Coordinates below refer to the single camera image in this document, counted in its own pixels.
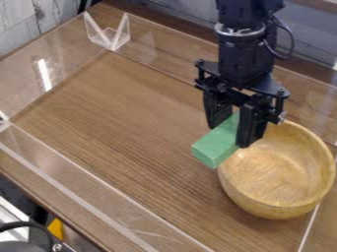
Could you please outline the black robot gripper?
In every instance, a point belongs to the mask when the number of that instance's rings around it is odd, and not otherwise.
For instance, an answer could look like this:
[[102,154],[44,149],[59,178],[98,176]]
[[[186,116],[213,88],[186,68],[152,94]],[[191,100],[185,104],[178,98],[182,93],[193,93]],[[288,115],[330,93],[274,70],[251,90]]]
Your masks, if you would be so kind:
[[235,144],[249,148],[266,131],[267,121],[278,123],[290,92],[273,79],[278,26],[272,22],[235,29],[217,23],[218,59],[201,59],[195,66],[197,88],[210,128],[215,128],[239,108]]

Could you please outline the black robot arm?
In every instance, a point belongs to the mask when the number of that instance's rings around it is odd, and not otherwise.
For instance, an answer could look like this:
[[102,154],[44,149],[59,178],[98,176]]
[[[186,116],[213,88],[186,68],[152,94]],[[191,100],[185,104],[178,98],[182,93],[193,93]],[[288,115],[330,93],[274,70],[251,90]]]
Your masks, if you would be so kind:
[[267,125],[285,120],[289,90],[273,77],[274,62],[290,56],[276,50],[278,30],[288,25],[276,13],[285,0],[215,0],[214,32],[218,56],[195,66],[195,86],[203,91],[207,123],[215,128],[239,109],[235,145],[249,147],[263,138]]

